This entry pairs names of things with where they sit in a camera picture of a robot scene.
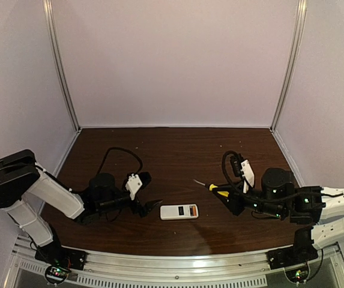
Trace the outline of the yellow handled screwdriver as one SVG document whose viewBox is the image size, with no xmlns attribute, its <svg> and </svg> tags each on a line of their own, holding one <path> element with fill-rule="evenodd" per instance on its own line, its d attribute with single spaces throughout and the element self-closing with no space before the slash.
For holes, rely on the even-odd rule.
<svg viewBox="0 0 344 288">
<path fill-rule="evenodd" d="M 216 196 L 222 196 L 228 198 L 229 191 L 227 185 L 215 185 L 215 184 L 206 184 L 196 179 L 193 180 L 195 183 L 205 187 L 208 191 L 214 193 Z"/>
</svg>

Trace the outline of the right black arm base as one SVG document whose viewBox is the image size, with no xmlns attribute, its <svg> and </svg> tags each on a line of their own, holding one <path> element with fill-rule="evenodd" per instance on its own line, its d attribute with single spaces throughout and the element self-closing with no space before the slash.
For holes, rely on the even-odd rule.
<svg viewBox="0 0 344 288">
<path fill-rule="evenodd" d="M 266 252 L 271 270 L 284 269 L 285 277 L 296 285 L 305 284 L 314 276 L 310 275 L 309 262 L 318 258 L 318 251 L 311 245 L 307 248 L 294 246 Z"/>
</svg>

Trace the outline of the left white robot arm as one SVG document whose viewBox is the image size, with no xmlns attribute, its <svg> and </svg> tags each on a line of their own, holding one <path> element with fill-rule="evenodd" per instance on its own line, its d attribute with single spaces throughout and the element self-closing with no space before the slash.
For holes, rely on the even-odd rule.
<svg viewBox="0 0 344 288">
<path fill-rule="evenodd" d="M 161 200 L 141 204 L 138 194 L 151 182 L 149 172 L 141 167 L 129 173 L 122 187 L 115 177 L 97 170 L 96 175 L 82 191 L 64 185 L 25 149 L 0 159 L 0 209 L 5 211 L 39 247 L 55 240 L 55 231 L 28 202 L 31 194 L 62 212 L 67 218 L 88 225 L 102 215 L 128 208 L 140 217 L 147 216 Z"/>
</svg>

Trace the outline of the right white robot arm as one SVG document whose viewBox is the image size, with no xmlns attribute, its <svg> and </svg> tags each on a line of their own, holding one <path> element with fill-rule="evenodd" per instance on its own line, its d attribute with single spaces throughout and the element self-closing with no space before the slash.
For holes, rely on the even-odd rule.
<svg viewBox="0 0 344 288">
<path fill-rule="evenodd" d="M 252 188 L 246 178 L 239 183 L 208 184 L 234 215 L 245 209 L 301 225 L 295 232 L 294 248 L 321 250 L 344 241 L 344 188 L 304 186 L 297 188 L 294 174 L 269 168 L 261 179 L 261 189 Z"/>
</svg>

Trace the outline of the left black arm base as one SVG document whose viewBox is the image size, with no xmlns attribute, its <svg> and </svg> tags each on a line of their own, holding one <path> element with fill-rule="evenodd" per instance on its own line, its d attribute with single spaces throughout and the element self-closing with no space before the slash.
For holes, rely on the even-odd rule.
<svg viewBox="0 0 344 288">
<path fill-rule="evenodd" d="M 47 245 L 37 247 L 35 259 L 49 264 L 44 271 L 44 277 L 51 285 L 62 284 L 73 270 L 83 271 L 86 252 L 64 247 Z"/>
</svg>

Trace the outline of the white remote control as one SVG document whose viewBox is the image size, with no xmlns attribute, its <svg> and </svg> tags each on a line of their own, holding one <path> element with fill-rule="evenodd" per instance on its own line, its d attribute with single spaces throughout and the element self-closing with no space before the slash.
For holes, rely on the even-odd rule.
<svg viewBox="0 0 344 288">
<path fill-rule="evenodd" d="M 161 220 L 190 220 L 197 219 L 199 217 L 193 218 L 190 216 L 189 206 L 195 204 L 186 204 L 186 205 L 163 205 L 160 207 L 160 218 Z"/>
</svg>

